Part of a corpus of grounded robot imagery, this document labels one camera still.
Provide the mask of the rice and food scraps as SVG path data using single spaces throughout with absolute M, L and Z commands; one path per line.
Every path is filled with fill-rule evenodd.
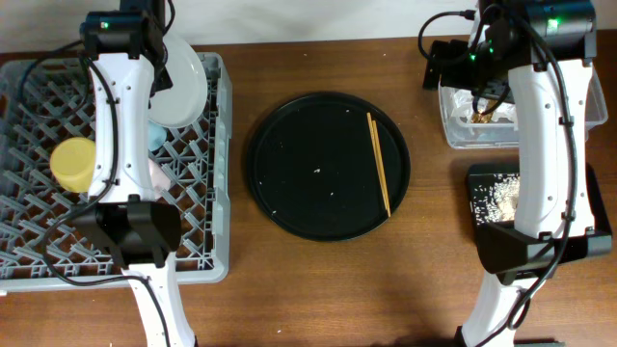
M 513 222 L 518 207 L 520 177 L 498 173 L 488 183 L 471 188 L 471 214 L 480 226 L 486 223 Z

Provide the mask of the light blue plastic cup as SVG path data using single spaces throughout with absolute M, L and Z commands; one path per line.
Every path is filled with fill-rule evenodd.
M 164 145 L 167 139 L 167 129 L 157 123 L 148 123 L 148 150 L 156 151 Z

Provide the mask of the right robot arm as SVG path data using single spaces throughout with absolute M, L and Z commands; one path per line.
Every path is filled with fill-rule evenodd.
M 515 105 L 520 190 L 512 222 L 476 231 L 484 278 L 455 339 L 510 346 L 536 292 L 595 235 L 584 143 L 597 19 L 589 1 L 481 1 L 465 18 L 473 24 L 468 41 L 422 50 L 424 86 Z

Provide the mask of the pink plastic cup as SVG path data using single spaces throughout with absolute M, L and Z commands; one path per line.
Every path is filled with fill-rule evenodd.
M 161 192 L 171 188 L 171 180 L 163 172 L 162 168 L 151 159 L 148 160 L 148 171 L 152 187 L 155 191 Z

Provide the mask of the grey plate with food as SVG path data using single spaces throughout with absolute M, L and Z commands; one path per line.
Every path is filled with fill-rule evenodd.
M 148 119 L 167 128 L 189 126 L 202 113 L 208 84 L 200 57 L 180 36 L 168 33 L 163 42 L 168 51 L 166 69 L 173 85 L 150 99 Z

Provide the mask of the white tissue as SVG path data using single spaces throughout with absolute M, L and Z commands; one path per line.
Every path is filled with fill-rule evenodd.
M 463 123 L 470 123 L 473 116 L 473 95 L 467 90 L 455 90 L 451 96 L 451 116 Z
M 517 119 L 516 105 L 503 102 L 492 115 L 492 122 L 496 123 L 515 123 Z

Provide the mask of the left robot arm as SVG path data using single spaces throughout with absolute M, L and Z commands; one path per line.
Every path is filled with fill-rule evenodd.
M 168 1 L 123 1 L 80 29 L 94 84 L 95 164 L 77 230 L 121 269 L 150 346 L 195 346 L 175 275 L 178 209 L 159 202 L 148 158 L 148 110 L 172 86 L 163 38 Z

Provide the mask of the gold snack wrapper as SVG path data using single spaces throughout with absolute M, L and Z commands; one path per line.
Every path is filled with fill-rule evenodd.
M 493 113 L 498 108 L 498 102 L 492 99 L 477 98 L 471 106 L 473 111 L 472 123 L 489 123 L 492 121 Z

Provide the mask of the yellow plastic bowl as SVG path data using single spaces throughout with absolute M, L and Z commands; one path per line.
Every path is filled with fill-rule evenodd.
M 87 193 L 95 164 L 95 143 L 73 137 L 62 141 L 52 151 L 50 169 L 62 188 L 72 193 Z

